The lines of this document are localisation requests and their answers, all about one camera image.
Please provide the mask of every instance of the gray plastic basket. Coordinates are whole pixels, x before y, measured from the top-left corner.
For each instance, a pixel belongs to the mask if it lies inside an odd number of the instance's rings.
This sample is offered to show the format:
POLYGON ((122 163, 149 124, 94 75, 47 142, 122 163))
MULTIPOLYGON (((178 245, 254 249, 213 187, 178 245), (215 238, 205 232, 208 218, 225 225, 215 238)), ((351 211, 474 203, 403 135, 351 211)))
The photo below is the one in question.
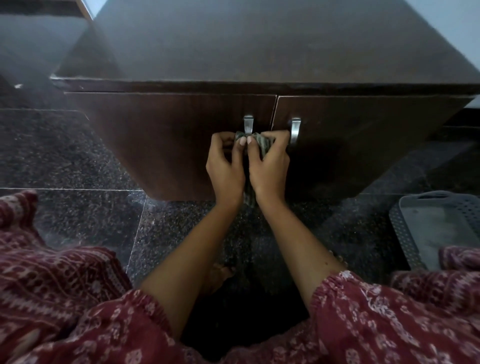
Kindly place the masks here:
POLYGON ((480 248, 480 199, 432 191, 404 196, 389 213, 411 269, 439 270, 443 246, 480 248))

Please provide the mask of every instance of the wooden cabinet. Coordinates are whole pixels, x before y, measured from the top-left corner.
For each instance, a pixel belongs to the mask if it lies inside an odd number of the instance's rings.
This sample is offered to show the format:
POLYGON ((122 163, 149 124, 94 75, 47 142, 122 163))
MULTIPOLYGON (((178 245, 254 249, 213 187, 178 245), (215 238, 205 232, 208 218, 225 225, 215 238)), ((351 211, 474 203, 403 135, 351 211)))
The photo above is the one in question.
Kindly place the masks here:
POLYGON ((279 96, 272 128, 290 129, 287 195, 355 196, 457 112, 467 97, 279 96))
POLYGON ((205 170, 210 136, 268 130, 271 95, 66 93, 133 179, 158 200, 212 200, 205 170))
POLYGON ((301 118, 287 194, 354 196, 480 93, 403 0, 108 1, 51 79, 164 200, 213 198, 210 134, 276 103, 274 129, 301 118))

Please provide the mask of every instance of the white wall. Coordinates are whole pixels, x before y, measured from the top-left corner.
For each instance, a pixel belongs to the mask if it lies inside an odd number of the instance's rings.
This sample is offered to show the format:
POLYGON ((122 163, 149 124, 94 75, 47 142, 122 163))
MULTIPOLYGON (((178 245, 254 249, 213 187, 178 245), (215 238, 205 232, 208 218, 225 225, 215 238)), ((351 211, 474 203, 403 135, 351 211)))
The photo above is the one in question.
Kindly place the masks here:
POLYGON ((82 0, 92 19, 95 19, 107 1, 108 0, 82 0))
MULTIPOLYGON (((480 70, 480 0, 405 0, 480 70)), ((480 96, 467 107, 480 108, 480 96)))

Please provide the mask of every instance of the cabinet countertop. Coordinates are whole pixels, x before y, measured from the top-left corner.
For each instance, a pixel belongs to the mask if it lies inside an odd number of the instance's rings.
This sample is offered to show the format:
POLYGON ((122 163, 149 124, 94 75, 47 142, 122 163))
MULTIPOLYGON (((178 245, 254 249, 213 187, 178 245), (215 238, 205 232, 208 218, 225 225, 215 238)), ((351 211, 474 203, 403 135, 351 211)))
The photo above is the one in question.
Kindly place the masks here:
POLYGON ((480 92, 402 0, 110 0, 52 74, 67 91, 480 92))

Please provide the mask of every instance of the rag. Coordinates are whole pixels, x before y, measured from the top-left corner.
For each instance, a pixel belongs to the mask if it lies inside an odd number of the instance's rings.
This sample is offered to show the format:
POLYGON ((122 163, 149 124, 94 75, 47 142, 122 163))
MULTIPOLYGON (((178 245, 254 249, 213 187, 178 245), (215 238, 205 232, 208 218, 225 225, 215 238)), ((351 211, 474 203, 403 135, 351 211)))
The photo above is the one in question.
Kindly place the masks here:
MULTIPOLYGON (((268 138, 266 136, 260 135, 259 133, 246 134, 244 132, 237 132, 235 134, 235 141, 240 139, 243 136, 251 135, 258 143, 260 149, 260 159, 263 160, 267 152, 270 150, 275 138, 268 138)), ((255 197, 255 191, 253 190, 252 184, 250 183, 250 172, 248 169, 248 152, 247 148, 243 150, 243 169, 245 171, 245 188, 243 190, 243 203, 255 207, 257 205, 257 200, 255 197)))

